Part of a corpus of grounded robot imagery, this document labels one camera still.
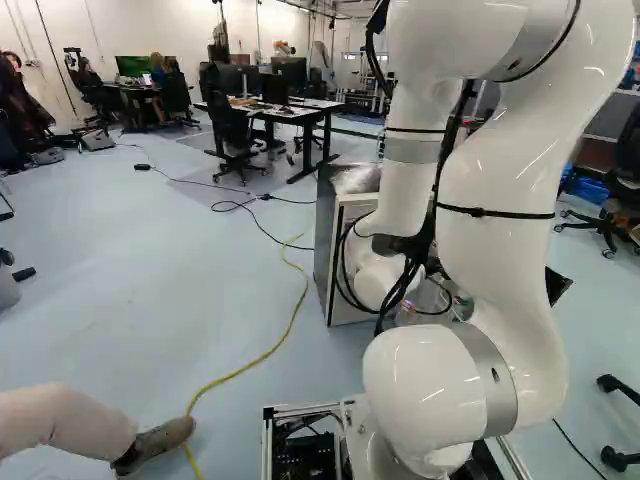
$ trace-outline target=keyboard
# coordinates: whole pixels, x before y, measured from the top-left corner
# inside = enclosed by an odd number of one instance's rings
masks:
[[[246,107],[251,110],[267,110],[271,108],[271,105],[267,105],[265,103],[252,103],[251,105],[247,105]]]

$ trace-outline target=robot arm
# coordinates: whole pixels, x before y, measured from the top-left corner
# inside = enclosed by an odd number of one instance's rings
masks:
[[[634,17],[628,0],[391,1],[399,84],[379,208],[347,238],[370,308],[404,260],[378,257],[366,237],[421,228],[462,79],[509,82],[500,111],[455,149],[439,185],[439,256],[473,295],[472,319],[390,330],[364,358],[372,413],[418,475],[440,478],[438,452],[547,421],[564,402],[568,367],[544,277],[550,214],[571,150],[631,60]]]

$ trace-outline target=chair wheel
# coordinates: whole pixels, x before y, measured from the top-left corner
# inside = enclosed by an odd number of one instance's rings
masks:
[[[611,393],[620,387],[620,382],[616,377],[610,374],[602,375],[596,380],[598,387],[604,393]]]
[[[613,468],[616,472],[624,473],[627,471],[627,462],[624,461],[624,458],[621,458],[618,452],[616,452],[613,447],[606,446],[600,452],[600,458],[605,465]]]

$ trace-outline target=desk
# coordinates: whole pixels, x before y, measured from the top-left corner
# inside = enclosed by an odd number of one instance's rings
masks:
[[[159,91],[146,85],[121,85],[115,82],[104,82],[104,87],[120,92],[125,113],[130,123],[130,126],[125,128],[125,131],[148,131],[142,104],[147,98],[158,95]]]
[[[321,165],[329,163],[340,155],[331,155],[331,114],[340,108],[342,104],[339,102],[328,102],[324,100],[308,99],[303,102],[295,102],[293,100],[289,108],[292,114],[284,113],[280,110],[280,105],[271,105],[271,108],[265,110],[254,110],[245,105],[231,105],[234,110],[243,111],[250,114],[253,118],[264,120],[267,131],[267,147],[274,148],[276,140],[274,135],[274,124],[281,123],[285,125],[296,125],[303,127],[302,134],[302,171],[293,175],[287,180],[287,183],[295,183],[307,175],[315,172]],[[200,102],[194,104],[199,110],[207,111],[207,104]],[[311,144],[313,140],[313,127],[324,120],[324,143],[322,148],[322,160],[315,165],[311,162]]]

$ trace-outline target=gray sneaker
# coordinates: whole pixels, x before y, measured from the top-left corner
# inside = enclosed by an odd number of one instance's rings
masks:
[[[117,478],[130,479],[142,465],[163,453],[183,445],[196,428],[192,417],[178,417],[145,433],[139,433],[121,459],[111,464]]]

